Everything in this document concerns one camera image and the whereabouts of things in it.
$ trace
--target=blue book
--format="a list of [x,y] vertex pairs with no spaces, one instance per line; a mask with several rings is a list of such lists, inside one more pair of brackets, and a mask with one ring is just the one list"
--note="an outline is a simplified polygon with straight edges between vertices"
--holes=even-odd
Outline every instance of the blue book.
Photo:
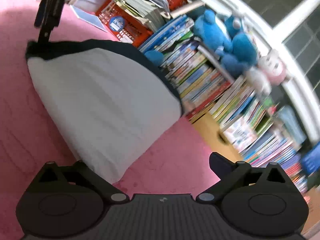
[[240,114],[244,109],[245,107],[251,102],[251,100],[254,98],[254,95],[253,96],[249,96],[244,102],[243,104],[234,112],[234,114],[230,117],[229,120],[232,120],[234,119],[238,114]]
[[249,159],[249,157],[256,152],[258,152],[263,146],[265,146],[269,141],[271,141],[275,135],[271,132],[266,132],[259,140],[257,140],[250,149],[244,154],[244,159]]
[[307,175],[320,168],[320,142],[301,158],[301,166]]
[[292,158],[284,162],[281,167],[282,169],[286,170],[290,168],[291,166],[295,165],[300,160],[300,156],[295,154]]
[[199,77],[202,76],[204,72],[208,70],[207,65],[202,65],[199,69],[197,69],[190,77],[186,79],[185,82],[183,82],[178,87],[178,92],[181,94],[184,90],[186,90],[193,82],[195,82]]
[[140,47],[139,50],[143,53],[154,49],[155,46],[160,45],[164,40],[169,38],[176,30],[183,26],[188,17],[182,15],[175,18],[160,28],[156,33],[154,33],[149,39],[147,39]]
[[179,57],[187,48],[194,50],[197,46],[198,46],[197,41],[187,42],[187,43],[183,44],[165,62],[163,62],[160,67],[165,68],[166,66],[171,64],[173,61],[175,61],[177,59],[177,57]]

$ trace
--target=book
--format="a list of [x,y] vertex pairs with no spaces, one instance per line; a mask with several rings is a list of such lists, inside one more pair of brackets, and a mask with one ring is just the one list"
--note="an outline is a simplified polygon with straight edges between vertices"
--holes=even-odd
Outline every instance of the book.
[[185,75],[180,81],[178,81],[177,85],[181,85],[188,77],[190,77],[197,69],[199,69],[204,63],[207,62],[207,59],[204,59],[202,62],[198,63],[199,61],[196,60],[189,68],[191,69],[187,75]]
[[185,35],[183,35],[180,39],[180,41],[183,41],[185,39],[190,39],[193,36],[193,32],[192,31],[188,31]]
[[117,0],[116,4],[153,32],[156,32],[164,24],[163,19],[160,18],[161,15],[158,8],[153,4],[149,4],[148,1]]
[[220,112],[220,114],[215,118],[216,122],[220,123],[220,121],[232,110],[232,107],[234,107],[239,102],[239,96],[245,91],[247,88],[247,84],[244,84],[242,87],[240,87],[240,90],[237,92],[237,94],[232,98],[232,100],[224,107],[224,109]]
[[270,152],[270,150],[273,150],[275,147],[277,147],[278,143],[278,140],[276,138],[273,138],[268,143],[266,143],[259,151],[250,155],[250,157],[247,157],[246,161],[251,164],[252,161],[254,161],[258,156],[266,155]]
[[200,57],[200,55],[201,54],[197,52],[196,54],[192,55],[191,58],[189,58],[190,60],[184,62],[178,69],[172,70],[172,75],[174,78],[176,79],[179,75],[181,75],[188,66],[190,66],[198,57]]
[[190,47],[194,47],[197,41],[186,42],[180,48],[178,48],[174,53],[167,59],[165,62],[161,64],[161,68],[165,68],[169,66],[177,57],[179,57],[186,49]]
[[247,148],[257,138],[254,130],[250,128],[243,117],[240,117],[236,122],[227,127],[223,131],[223,135],[238,152]]
[[253,101],[251,101],[250,105],[248,106],[247,110],[244,113],[244,120],[248,122],[255,111],[256,107],[259,104],[259,100],[255,98]]
[[[185,41],[181,41],[179,42],[173,49],[173,51],[168,52],[166,54],[164,54],[164,62],[171,57],[178,49],[180,49],[183,45],[190,43],[190,40],[185,40]],[[166,69],[167,65],[163,65],[161,64],[160,66],[162,69]]]
[[251,122],[250,125],[252,127],[252,129],[256,129],[257,125],[260,123],[260,121],[262,120],[262,118],[264,117],[264,115],[266,114],[266,110],[263,109],[261,110],[261,112],[259,113],[258,117],[256,118],[256,120],[254,122]]
[[204,44],[201,44],[198,46],[198,50],[201,51],[205,57],[212,63],[212,65],[220,71],[221,75],[230,82],[230,84],[233,84],[235,82],[234,78],[229,74],[228,71],[225,70],[224,67],[220,65],[218,60],[214,58],[214,56],[210,53],[210,51],[204,46]]
[[226,91],[226,93],[214,105],[214,107],[210,109],[209,113],[213,115],[218,110],[218,108],[231,96],[231,94],[244,83],[244,81],[244,77],[239,76],[237,80],[232,84],[232,86]]
[[193,90],[191,90],[184,97],[184,100],[192,100],[218,76],[220,76],[220,73],[216,70],[213,70],[204,80],[202,80],[196,87],[194,87]]
[[212,68],[208,68],[207,65],[202,65],[199,69],[197,69],[187,80],[185,80],[185,82],[178,87],[180,97],[183,98],[211,72]]
[[207,105],[209,105],[212,101],[214,101],[216,98],[218,98],[227,88],[231,86],[231,83],[229,81],[225,81],[220,87],[217,88],[217,90],[212,93],[201,105],[190,111],[190,113],[187,114],[187,118],[191,119],[196,114],[198,114],[203,108],[205,108]]
[[262,104],[258,103],[255,110],[253,111],[250,119],[248,120],[251,127],[255,124],[255,122],[259,119],[260,115],[265,111],[265,108]]
[[273,157],[278,155],[283,150],[284,147],[288,147],[290,144],[292,144],[292,142],[287,142],[287,141],[283,140],[276,147],[274,147],[273,149],[269,150],[267,152],[266,156],[262,155],[257,160],[255,160],[252,163],[252,165],[254,165],[255,167],[261,167],[263,165],[267,165],[270,162],[270,160],[272,160]]
[[215,102],[211,102],[208,106],[206,106],[204,109],[202,109],[199,113],[197,113],[196,115],[194,115],[189,121],[191,123],[194,123],[195,121],[197,121],[200,117],[202,117],[203,115],[205,115],[207,112],[209,112],[209,110],[214,106]]
[[251,102],[251,100],[254,98],[255,91],[251,93],[251,95],[242,103],[242,105],[234,112],[234,114],[230,117],[230,120],[235,118],[238,114],[240,114],[246,106]]
[[70,7],[78,19],[81,19],[81,20],[97,27],[100,30],[103,30],[104,32],[108,32],[107,29],[105,28],[105,25],[100,21],[98,16],[92,15],[90,13],[86,13],[85,11],[83,11],[77,7],[74,7],[73,5],[70,5]]
[[277,140],[271,141],[263,151],[257,153],[256,155],[253,155],[249,161],[251,165],[255,165],[255,167],[258,167],[260,164],[260,160],[264,160],[268,156],[270,156],[272,153],[276,152],[276,150],[281,146],[281,143],[284,142],[278,142]]
[[270,140],[275,138],[274,133],[267,132],[260,139],[255,141],[254,144],[250,146],[246,151],[241,152],[241,156],[244,157],[244,160],[247,160],[251,155],[255,154],[262,147],[264,147]]
[[175,66],[177,66],[182,60],[184,60],[186,57],[189,59],[191,58],[196,52],[194,51],[197,47],[196,42],[191,42],[191,46],[187,47],[183,52],[172,62],[168,65],[169,70],[173,70]]
[[194,50],[190,51],[191,49],[188,48],[185,51],[185,57],[184,59],[182,59],[179,63],[175,62],[171,63],[170,66],[168,67],[168,69],[170,70],[170,72],[165,76],[166,78],[170,78],[172,75],[176,76],[177,73],[179,73],[178,71],[180,70],[181,66],[183,66],[191,57],[193,57],[193,55],[196,53]]
[[212,114],[214,119],[217,119],[218,116],[225,110],[225,108],[229,105],[229,103],[234,99],[234,97],[239,93],[239,91],[244,86],[244,82],[241,82],[241,85],[237,86],[236,89],[231,93],[231,95],[223,102],[220,107]]
[[268,130],[271,127],[271,125],[273,125],[271,117],[265,115],[255,129],[257,135],[260,136],[263,133],[265,133],[265,131]]
[[174,32],[176,32],[180,26],[184,25],[188,17],[181,15],[175,19],[172,19],[163,27],[161,27],[156,33],[149,37],[140,47],[139,50],[144,53],[146,51],[156,49],[156,47],[162,44],[167,38],[169,38]]
[[233,114],[244,104],[244,102],[247,100],[247,98],[254,93],[253,88],[252,87],[247,87],[239,96],[239,101],[238,103],[233,107],[231,111],[229,111],[229,113],[225,116],[222,117],[221,121],[220,121],[220,127],[223,127],[227,124],[227,122],[231,119],[231,117],[233,116]]
[[159,46],[156,47],[156,50],[162,52],[172,46],[176,41],[183,40],[182,38],[186,37],[190,33],[190,28],[194,25],[194,21],[191,18],[188,18],[176,32],[174,32],[169,38],[162,42]]
[[218,87],[220,87],[224,82],[224,77],[222,77],[219,73],[219,76],[214,81],[208,84],[208,86],[204,90],[202,90],[199,93],[199,95],[192,99],[192,102],[195,105],[195,107],[199,106],[204,100],[206,100],[209,97],[209,95],[212,92],[214,92]]

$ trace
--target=picture book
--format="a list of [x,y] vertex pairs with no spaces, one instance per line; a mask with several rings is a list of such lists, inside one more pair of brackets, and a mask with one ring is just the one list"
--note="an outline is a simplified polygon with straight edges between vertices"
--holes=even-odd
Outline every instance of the picture book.
[[191,119],[205,107],[211,104],[214,100],[218,99],[225,91],[231,86],[229,81],[225,81],[221,86],[217,87],[215,92],[213,92],[204,102],[202,102],[198,107],[194,108],[190,113],[187,114],[187,118]]
[[246,106],[251,102],[251,100],[254,98],[255,95],[255,91],[253,91],[251,93],[251,95],[249,95],[246,100],[242,103],[242,105],[234,112],[234,114],[230,117],[230,120],[232,120],[233,118],[235,118],[238,114],[240,114],[245,108]]
[[190,77],[197,69],[199,69],[204,63],[207,62],[207,59],[204,59],[202,62],[198,63],[198,60],[195,61],[191,67],[190,67],[190,71],[187,73],[187,75],[185,75],[180,81],[176,81],[178,82],[177,85],[181,85],[183,82],[185,82],[185,80]]
[[238,93],[232,98],[232,100],[224,107],[220,114],[215,118],[215,120],[220,123],[220,121],[233,109],[233,107],[240,101],[240,95],[246,90],[247,84],[244,84]]
[[212,68],[208,68],[207,65],[202,65],[196,70],[185,82],[178,87],[180,98],[184,98],[193,88],[195,88],[202,80],[204,80],[211,72]]
[[187,49],[186,52],[187,53],[185,55],[185,58],[182,59],[179,63],[177,63],[177,65],[174,65],[174,63],[170,64],[170,66],[168,67],[170,72],[165,76],[166,78],[170,78],[173,74],[176,75],[176,73],[179,73],[178,71],[181,72],[182,71],[180,70],[181,66],[183,66],[196,53],[194,50],[189,51],[189,49]]
[[225,100],[225,102],[223,102],[220,107],[212,114],[212,117],[214,119],[217,119],[219,116],[221,116],[221,113],[223,111],[225,111],[225,108],[230,104],[230,102],[232,100],[234,100],[234,98],[236,97],[236,95],[239,93],[239,91],[243,88],[244,85],[246,85],[244,82],[241,82],[240,83],[241,85],[237,86],[235,88],[235,90],[231,93],[231,95],[227,98],[227,100]]
[[231,96],[231,94],[245,82],[243,76],[239,76],[232,86],[226,91],[226,93],[218,100],[213,108],[210,109],[209,113],[214,115],[216,111],[222,106],[222,104]]
[[215,78],[220,76],[217,70],[213,70],[204,80],[202,80],[193,90],[191,90],[184,99],[192,100],[196,97],[203,89],[205,89]]
[[204,100],[206,100],[211,93],[215,92],[226,80],[219,75],[214,81],[212,81],[207,88],[205,88],[196,98],[192,99],[192,102],[198,107]]
[[250,96],[252,92],[252,87],[245,88],[245,90],[240,94],[239,98],[237,99],[237,103],[235,105],[232,105],[231,110],[220,119],[220,127],[226,125],[231,116],[238,110],[238,108],[245,102],[245,100]]
[[196,53],[194,56],[192,56],[192,58],[190,60],[185,62],[177,71],[175,71],[173,73],[173,77],[175,78],[175,80],[183,78],[188,73],[186,71],[188,71],[188,70],[190,70],[190,68],[196,66],[197,60],[199,60],[199,58],[204,59],[204,57],[202,57],[201,54]]
[[223,131],[223,134],[238,152],[247,148],[257,138],[255,132],[250,128],[243,117],[240,117],[237,121],[227,127]]

